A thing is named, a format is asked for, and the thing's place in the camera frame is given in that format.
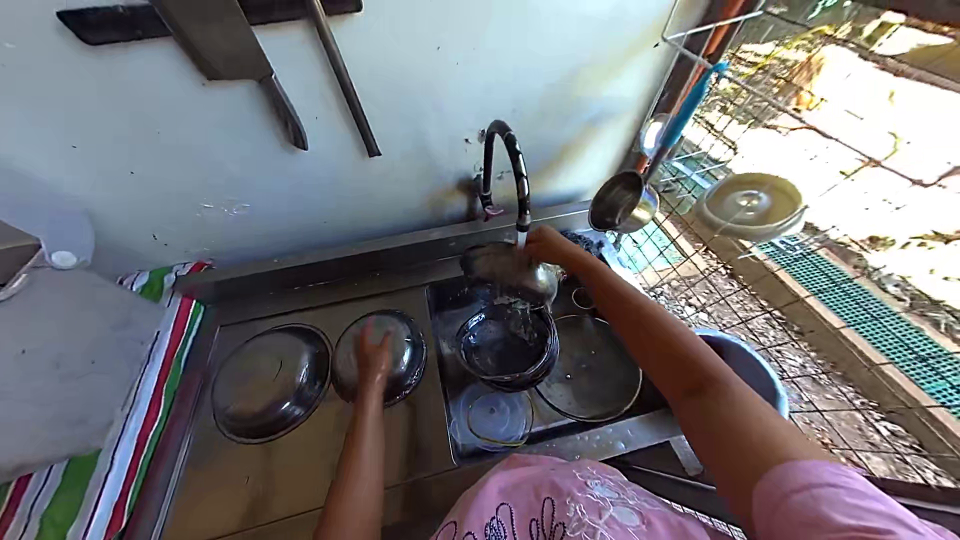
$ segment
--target person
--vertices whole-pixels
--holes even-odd
[[[561,234],[533,231],[525,252],[561,265],[660,390],[687,440],[712,473],[739,525],[758,539],[944,538],[835,462],[780,417],[683,322]],[[385,337],[356,343],[360,392],[336,478],[314,538],[380,537],[383,512]],[[513,454],[453,505],[437,540],[726,538],[589,460]]]

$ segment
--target stainless steel sink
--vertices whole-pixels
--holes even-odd
[[[596,314],[593,310],[581,309],[572,300],[573,291],[580,287],[576,278],[567,278],[560,286],[557,299],[553,303],[554,317],[560,318],[573,314]],[[483,299],[476,289],[468,287],[464,278],[454,278],[432,283],[427,287],[430,303],[430,322],[436,340],[440,377],[446,405],[447,433],[450,434],[452,414],[450,404],[465,389],[478,382],[478,379],[463,367],[458,358],[459,343],[457,330],[483,305]],[[640,394],[633,406],[622,416],[602,424],[576,422],[552,409],[534,391],[528,390],[534,404],[534,424],[530,430],[528,445],[537,445],[559,437],[568,437],[596,430],[607,424],[614,424],[626,418],[632,418],[645,412],[664,408],[666,401],[660,392],[647,380],[640,386]],[[492,453],[475,445],[462,445],[450,436],[450,448],[458,464],[476,462],[492,456]]]
[[[559,230],[587,228],[587,204],[534,212]],[[450,342],[479,306],[466,290],[458,256],[477,244],[511,239],[513,219],[494,217],[402,234],[294,258],[215,269],[178,282],[206,304],[203,325],[185,362],[167,428],[127,525],[129,539],[235,537],[308,539],[347,429],[350,408],[328,388],[295,429],[263,444],[224,436],[213,419],[212,377],[229,353],[269,329],[303,324],[336,343],[354,320],[399,309],[427,340],[420,385],[386,412],[384,525],[447,512],[506,453],[463,449],[448,433],[451,396],[471,383]],[[605,252],[612,268],[633,277]],[[582,312],[567,281],[557,316]],[[606,424],[570,421],[535,399],[536,424],[517,452],[565,459],[606,459],[680,434],[657,391],[645,380],[634,407]]]

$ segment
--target pink shirt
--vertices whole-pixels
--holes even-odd
[[[764,539],[947,539],[854,469],[793,461],[754,489],[756,537]],[[674,510],[603,463],[513,454],[454,504],[436,540],[638,540],[729,538]]]

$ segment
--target striped towel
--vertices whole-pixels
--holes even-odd
[[[180,385],[204,307],[173,292],[189,262],[137,272],[119,284],[167,306],[154,343],[102,450],[0,484],[0,540],[113,539],[130,519]]]

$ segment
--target cleaver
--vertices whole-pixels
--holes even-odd
[[[306,131],[237,0],[151,0],[177,43],[210,81],[257,81],[290,143],[307,149]]]

